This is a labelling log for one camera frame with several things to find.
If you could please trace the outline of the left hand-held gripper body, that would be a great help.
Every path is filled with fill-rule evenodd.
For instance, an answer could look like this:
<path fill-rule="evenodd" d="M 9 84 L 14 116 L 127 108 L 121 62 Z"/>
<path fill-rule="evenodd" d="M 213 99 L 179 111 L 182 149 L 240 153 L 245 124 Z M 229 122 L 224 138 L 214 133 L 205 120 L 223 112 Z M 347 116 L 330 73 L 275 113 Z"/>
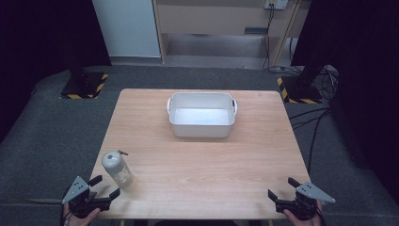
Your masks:
<path fill-rule="evenodd" d="M 85 218 L 88 214 L 99 208 L 101 211 L 107 211 L 111 202 L 108 198 L 96 199 L 96 192 L 90 191 L 88 185 L 82 177 L 77 176 L 70 187 L 67 189 L 61 203 L 68 204 L 70 211 L 78 218 Z"/>

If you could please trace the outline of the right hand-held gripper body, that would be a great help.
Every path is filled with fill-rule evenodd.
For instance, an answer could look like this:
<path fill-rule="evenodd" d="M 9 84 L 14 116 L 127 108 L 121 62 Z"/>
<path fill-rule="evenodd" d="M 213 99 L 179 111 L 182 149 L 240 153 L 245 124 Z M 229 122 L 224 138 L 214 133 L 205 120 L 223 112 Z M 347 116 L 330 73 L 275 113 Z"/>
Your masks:
<path fill-rule="evenodd" d="M 300 184 L 295 188 L 295 198 L 292 201 L 277 199 L 276 211 L 282 213 L 284 209 L 290 210 L 299 220 L 309 220 L 316 215 L 317 201 L 321 203 L 335 203 L 336 200 L 312 182 Z"/>

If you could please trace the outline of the person's right hand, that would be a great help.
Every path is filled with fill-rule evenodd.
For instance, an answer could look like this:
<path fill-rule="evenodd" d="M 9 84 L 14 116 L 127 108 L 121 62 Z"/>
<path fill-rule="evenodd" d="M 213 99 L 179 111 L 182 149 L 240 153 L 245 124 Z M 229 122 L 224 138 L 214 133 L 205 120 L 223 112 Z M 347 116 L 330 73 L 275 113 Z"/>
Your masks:
<path fill-rule="evenodd" d="M 326 226 L 325 219 L 322 214 L 322 204 L 317 201 L 318 212 L 309 220 L 299 220 L 290 210 L 284 209 L 283 214 L 294 226 Z"/>

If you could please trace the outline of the person's left hand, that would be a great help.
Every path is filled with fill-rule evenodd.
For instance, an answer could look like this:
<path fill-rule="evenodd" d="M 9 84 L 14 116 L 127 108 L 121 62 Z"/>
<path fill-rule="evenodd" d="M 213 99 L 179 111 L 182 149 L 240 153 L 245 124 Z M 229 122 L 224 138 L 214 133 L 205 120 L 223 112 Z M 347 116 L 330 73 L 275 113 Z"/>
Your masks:
<path fill-rule="evenodd" d="M 101 210 L 96 208 L 95 210 L 91 211 L 87 217 L 78 218 L 70 213 L 69 205 L 65 204 L 63 206 L 63 214 L 60 220 L 60 226 L 89 226 L 89 224 L 95 220 L 100 213 Z"/>

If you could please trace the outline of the clear bottle with grey cap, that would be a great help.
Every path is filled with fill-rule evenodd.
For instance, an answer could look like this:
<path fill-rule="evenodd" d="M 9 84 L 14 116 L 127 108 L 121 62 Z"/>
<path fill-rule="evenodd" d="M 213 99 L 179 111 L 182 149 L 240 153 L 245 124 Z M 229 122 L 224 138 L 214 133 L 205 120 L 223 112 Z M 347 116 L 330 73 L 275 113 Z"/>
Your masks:
<path fill-rule="evenodd" d="M 123 157 L 117 151 L 110 151 L 102 158 L 105 171 L 119 187 L 127 187 L 133 182 L 133 175 Z"/>

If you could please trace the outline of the black stand with striped base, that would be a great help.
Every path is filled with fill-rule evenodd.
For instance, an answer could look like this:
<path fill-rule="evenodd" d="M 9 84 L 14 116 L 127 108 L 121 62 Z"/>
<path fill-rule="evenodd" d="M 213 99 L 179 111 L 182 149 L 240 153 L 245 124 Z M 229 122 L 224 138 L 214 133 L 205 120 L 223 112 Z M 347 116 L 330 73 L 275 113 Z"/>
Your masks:
<path fill-rule="evenodd" d="M 72 63 L 69 66 L 70 79 L 60 93 L 62 99 L 93 99 L 104 87 L 108 78 L 105 73 L 86 72 L 84 68 Z"/>
<path fill-rule="evenodd" d="M 321 104 L 322 95 L 312 82 L 322 69 L 322 66 L 306 66 L 299 75 L 279 78 L 283 101 L 291 104 Z"/>

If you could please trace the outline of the white plastic basin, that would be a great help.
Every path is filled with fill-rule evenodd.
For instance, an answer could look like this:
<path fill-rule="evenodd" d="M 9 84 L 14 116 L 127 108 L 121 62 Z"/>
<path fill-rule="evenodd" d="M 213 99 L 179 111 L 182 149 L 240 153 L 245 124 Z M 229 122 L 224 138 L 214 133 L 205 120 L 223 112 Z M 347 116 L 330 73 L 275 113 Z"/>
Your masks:
<path fill-rule="evenodd" d="M 167 103 L 176 137 L 224 138 L 231 133 L 237 101 L 225 92 L 175 92 Z"/>

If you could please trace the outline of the black curtain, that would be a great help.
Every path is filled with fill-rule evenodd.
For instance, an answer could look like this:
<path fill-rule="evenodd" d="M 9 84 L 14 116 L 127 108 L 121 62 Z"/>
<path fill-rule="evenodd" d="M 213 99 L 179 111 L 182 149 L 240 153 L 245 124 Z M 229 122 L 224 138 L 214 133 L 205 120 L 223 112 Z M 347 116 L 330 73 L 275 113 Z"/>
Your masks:
<path fill-rule="evenodd" d="M 93 0 L 0 0 L 0 142 L 41 79 L 109 64 Z"/>
<path fill-rule="evenodd" d="M 294 64 L 338 71 L 346 147 L 399 204 L 399 0 L 311 0 Z"/>

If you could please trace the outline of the white panel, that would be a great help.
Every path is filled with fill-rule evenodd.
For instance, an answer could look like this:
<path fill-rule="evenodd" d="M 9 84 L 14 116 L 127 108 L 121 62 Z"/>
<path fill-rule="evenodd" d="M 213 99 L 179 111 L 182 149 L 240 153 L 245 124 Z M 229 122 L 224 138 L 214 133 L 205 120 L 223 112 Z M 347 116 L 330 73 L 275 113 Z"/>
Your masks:
<path fill-rule="evenodd" d="M 152 0 L 92 0 L 112 57 L 160 57 Z"/>

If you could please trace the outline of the light wooden cabinet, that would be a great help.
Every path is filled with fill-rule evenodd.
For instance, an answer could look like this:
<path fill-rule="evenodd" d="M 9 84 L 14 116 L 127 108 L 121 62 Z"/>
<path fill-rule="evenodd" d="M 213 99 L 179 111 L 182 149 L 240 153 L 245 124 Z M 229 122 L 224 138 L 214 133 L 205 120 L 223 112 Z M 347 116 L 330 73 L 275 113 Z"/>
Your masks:
<path fill-rule="evenodd" d="M 279 62 L 285 42 L 297 38 L 312 0 L 289 0 L 285 10 L 265 9 L 265 0 L 152 0 L 161 50 L 167 56 L 172 34 L 243 36 L 262 28 L 269 37 L 269 62 Z"/>

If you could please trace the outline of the white wall socket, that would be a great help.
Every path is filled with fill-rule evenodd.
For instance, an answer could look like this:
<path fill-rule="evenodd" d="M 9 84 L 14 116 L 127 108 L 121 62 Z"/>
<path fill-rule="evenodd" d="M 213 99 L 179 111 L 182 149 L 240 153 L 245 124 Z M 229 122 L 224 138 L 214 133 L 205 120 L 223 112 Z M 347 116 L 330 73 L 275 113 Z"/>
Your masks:
<path fill-rule="evenodd" d="M 263 7 L 265 9 L 285 10 L 289 0 L 265 0 Z"/>

